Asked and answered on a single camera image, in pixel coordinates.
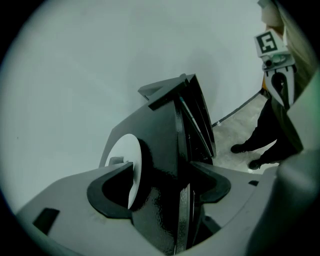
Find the person's leg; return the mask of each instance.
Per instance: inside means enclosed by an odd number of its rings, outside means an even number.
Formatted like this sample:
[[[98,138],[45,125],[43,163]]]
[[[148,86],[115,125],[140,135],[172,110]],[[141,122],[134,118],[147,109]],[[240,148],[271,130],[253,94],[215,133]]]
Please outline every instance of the person's leg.
[[[282,133],[279,135],[276,143],[265,151],[259,159],[251,161],[248,167],[256,170],[263,164],[279,163],[296,153],[298,153],[298,151],[290,143],[286,135]]]
[[[231,152],[253,151],[260,149],[278,138],[280,125],[273,112],[271,99],[268,99],[258,118],[257,127],[251,137],[243,144],[236,144],[231,147]]]

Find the gray floor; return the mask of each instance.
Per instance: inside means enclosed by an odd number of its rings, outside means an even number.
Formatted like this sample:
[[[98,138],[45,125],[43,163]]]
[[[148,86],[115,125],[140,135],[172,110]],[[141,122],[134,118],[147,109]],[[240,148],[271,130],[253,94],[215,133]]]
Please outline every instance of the gray floor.
[[[250,137],[257,126],[260,112],[266,101],[267,99],[259,94],[239,111],[213,127],[217,152],[213,161],[215,166],[246,173],[262,174],[265,169],[278,165],[277,163],[264,164],[258,170],[248,168],[248,163],[251,160],[258,159],[274,142],[255,151],[239,154],[230,151],[232,145],[244,143]]]

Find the shoe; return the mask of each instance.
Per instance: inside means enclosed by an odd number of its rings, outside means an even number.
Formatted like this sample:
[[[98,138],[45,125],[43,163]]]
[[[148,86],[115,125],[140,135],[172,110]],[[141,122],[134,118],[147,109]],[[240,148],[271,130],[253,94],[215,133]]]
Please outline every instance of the shoe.
[[[249,164],[248,167],[251,170],[257,170],[260,169],[260,167],[263,165],[263,163],[260,161],[260,159],[257,160],[252,160]]]
[[[231,147],[231,152],[234,154],[242,153],[248,151],[245,147],[245,144],[235,144]]]

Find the person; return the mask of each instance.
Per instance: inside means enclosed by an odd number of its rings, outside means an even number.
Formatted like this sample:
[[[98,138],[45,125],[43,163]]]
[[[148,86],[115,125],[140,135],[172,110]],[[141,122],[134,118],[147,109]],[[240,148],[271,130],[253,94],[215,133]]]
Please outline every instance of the person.
[[[294,74],[294,95],[296,100],[308,85],[315,73],[318,61],[309,42],[299,30],[294,20],[281,5],[271,0],[260,0],[262,21],[266,29],[273,29],[281,38],[286,31],[287,48],[295,60],[297,72]],[[263,164],[280,163],[287,157],[303,149],[299,136],[285,109],[274,98],[266,101],[251,137],[243,144],[235,144],[231,152],[238,154],[254,151],[275,142],[259,159],[253,160],[248,167],[259,169]]]

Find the foot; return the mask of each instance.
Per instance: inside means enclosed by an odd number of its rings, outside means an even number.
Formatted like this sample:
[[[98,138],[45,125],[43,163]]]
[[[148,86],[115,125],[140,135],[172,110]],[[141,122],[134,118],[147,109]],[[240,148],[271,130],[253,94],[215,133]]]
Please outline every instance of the foot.
[[[235,144],[231,147],[231,152],[234,154],[242,153],[248,151],[245,147],[245,144]]]
[[[264,163],[261,162],[260,159],[257,159],[257,160],[252,160],[249,164],[248,164],[248,167],[249,169],[251,170],[257,170],[257,169],[260,169],[260,167],[263,165]]]

